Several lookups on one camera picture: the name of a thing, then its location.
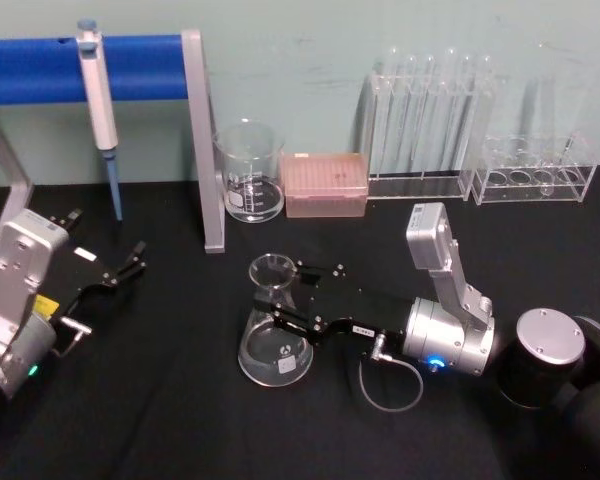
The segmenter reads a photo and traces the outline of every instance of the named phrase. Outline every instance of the beaker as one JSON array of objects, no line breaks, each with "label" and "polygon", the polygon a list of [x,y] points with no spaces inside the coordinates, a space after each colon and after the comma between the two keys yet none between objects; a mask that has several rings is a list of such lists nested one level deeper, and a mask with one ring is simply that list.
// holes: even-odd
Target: beaker
[{"label": "beaker", "polygon": [[[284,255],[267,253],[249,266],[255,296],[269,303],[294,307],[290,292],[294,276],[295,266]],[[312,360],[313,347],[306,339],[277,327],[271,313],[251,310],[238,351],[247,377],[265,387],[283,387],[307,373]]]},{"label": "beaker", "polygon": [[214,136],[223,160],[224,204],[247,223],[270,220],[282,210],[278,180],[283,140],[271,127],[243,119]]}]

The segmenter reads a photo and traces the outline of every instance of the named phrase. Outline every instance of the black table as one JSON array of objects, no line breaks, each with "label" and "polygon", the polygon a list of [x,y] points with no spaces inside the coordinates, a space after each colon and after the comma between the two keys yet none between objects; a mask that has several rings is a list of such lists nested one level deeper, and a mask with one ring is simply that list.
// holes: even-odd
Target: black table
[{"label": "black table", "polygon": [[[345,264],[390,293],[435,298],[413,268],[413,202],[370,202],[364,219],[262,225],[227,218],[227,253],[205,255],[195,185],[123,185],[124,224],[106,186],[38,187],[43,215],[85,210],[82,246],[116,264],[143,239],[148,270],[115,301],[87,302],[94,328],[49,358],[0,424],[0,479],[596,478],[550,415],[507,403],[489,377],[425,375],[420,405],[381,414],[352,370],[367,345],[339,337],[302,381],[264,389],[236,361],[265,252]],[[553,307],[600,321],[600,169],[584,204],[445,202],[469,282],[499,327]]]}]

